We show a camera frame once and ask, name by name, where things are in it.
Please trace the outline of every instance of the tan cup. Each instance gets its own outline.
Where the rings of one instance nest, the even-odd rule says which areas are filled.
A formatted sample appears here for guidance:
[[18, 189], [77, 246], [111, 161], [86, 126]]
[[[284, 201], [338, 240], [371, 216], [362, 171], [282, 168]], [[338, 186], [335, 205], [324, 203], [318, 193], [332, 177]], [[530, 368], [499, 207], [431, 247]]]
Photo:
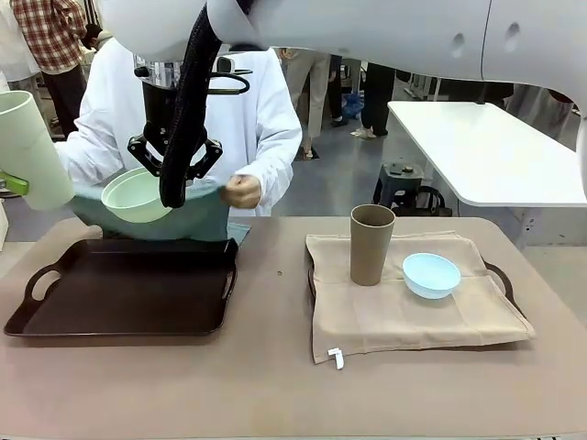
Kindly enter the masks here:
[[359, 286], [382, 280], [395, 214], [378, 204], [357, 206], [350, 214], [350, 278]]

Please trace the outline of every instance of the white lab coat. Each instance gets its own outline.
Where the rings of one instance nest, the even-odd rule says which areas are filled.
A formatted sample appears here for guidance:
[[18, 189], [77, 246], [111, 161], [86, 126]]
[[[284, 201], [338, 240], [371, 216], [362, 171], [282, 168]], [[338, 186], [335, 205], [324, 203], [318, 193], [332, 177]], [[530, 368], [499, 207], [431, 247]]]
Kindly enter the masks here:
[[0, 0], [0, 71], [9, 83], [39, 73], [39, 66], [28, 49], [9, 0]]
[[[237, 69], [253, 70], [246, 77], [250, 90], [238, 96], [208, 97], [205, 127], [224, 152], [206, 178], [224, 184], [234, 174], [257, 177], [260, 205], [255, 210], [233, 209], [231, 215], [270, 215], [293, 177], [292, 162], [302, 129], [275, 53], [251, 52], [233, 58]], [[123, 168], [140, 166], [127, 151], [128, 140], [142, 133], [145, 125], [142, 83], [133, 71], [132, 54], [115, 39], [96, 54], [80, 118], [75, 121], [79, 131], [56, 144], [74, 183], [96, 184]], [[240, 86], [224, 78], [211, 82], [211, 87]]]
[[1, 92], [10, 92], [10, 87], [8, 87], [8, 81], [6, 80], [5, 75], [0, 71], [0, 93]]

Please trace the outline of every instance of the hand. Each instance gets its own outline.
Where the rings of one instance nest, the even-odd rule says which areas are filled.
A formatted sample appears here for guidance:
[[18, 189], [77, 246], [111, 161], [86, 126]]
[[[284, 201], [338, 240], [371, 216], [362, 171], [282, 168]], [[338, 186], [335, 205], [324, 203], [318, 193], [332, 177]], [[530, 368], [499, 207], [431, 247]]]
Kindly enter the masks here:
[[234, 208], [254, 209], [260, 203], [260, 181], [254, 176], [232, 176], [221, 195]]
[[292, 58], [294, 54], [290, 48], [280, 48], [279, 49], [279, 56], [282, 60], [288, 61]]

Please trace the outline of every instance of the black pants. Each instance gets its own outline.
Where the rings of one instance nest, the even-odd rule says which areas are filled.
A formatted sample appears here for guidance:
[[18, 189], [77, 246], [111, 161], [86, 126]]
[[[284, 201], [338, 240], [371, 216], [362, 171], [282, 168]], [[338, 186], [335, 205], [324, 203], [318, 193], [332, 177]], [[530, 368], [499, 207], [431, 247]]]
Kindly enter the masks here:
[[482, 97], [486, 86], [484, 102], [505, 108], [504, 99], [514, 94], [514, 85], [508, 82], [475, 82], [444, 80], [443, 87], [447, 87], [449, 101], [459, 103], [474, 103]]
[[365, 128], [373, 127], [376, 136], [387, 133], [387, 103], [392, 100], [395, 69], [369, 63], [365, 83], [365, 107], [360, 119]]
[[328, 83], [328, 103], [330, 104], [330, 114], [333, 119], [339, 119], [342, 116], [342, 83], [340, 79], [340, 69], [337, 69], [337, 76], [334, 81]]
[[59, 118], [63, 135], [67, 138], [71, 132], [77, 131], [73, 121], [80, 116], [80, 105], [85, 93], [86, 82], [82, 66], [76, 66], [59, 75], [43, 73], [43, 80], [55, 104], [55, 113]]

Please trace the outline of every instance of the shoe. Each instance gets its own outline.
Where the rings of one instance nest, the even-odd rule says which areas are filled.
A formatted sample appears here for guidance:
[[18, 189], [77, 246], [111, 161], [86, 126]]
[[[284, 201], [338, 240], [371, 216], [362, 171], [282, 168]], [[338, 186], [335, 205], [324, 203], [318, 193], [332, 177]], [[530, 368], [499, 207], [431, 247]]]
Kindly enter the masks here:
[[330, 124], [334, 128], [344, 127], [344, 126], [347, 126], [349, 124], [349, 120], [346, 117], [343, 117], [339, 121], [336, 121], [336, 120], [333, 119]]
[[373, 134], [372, 128], [365, 128], [362, 126], [358, 130], [353, 131], [350, 133], [352, 136], [361, 139], [376, 139], [377, 137]]
[[385, 128], [382, 131], [378, 131], [378, 132], [372, 132], [373, 135], [375, 135], [377, 138], [383, 138], [387, 135], [389, 135], [389, 131], [387, 131]]
[[312, 153], [312, 139], [309, 137], [302, 141], [302, 149], [304, 150], [304, 160], [311, 160], [314, 158]]

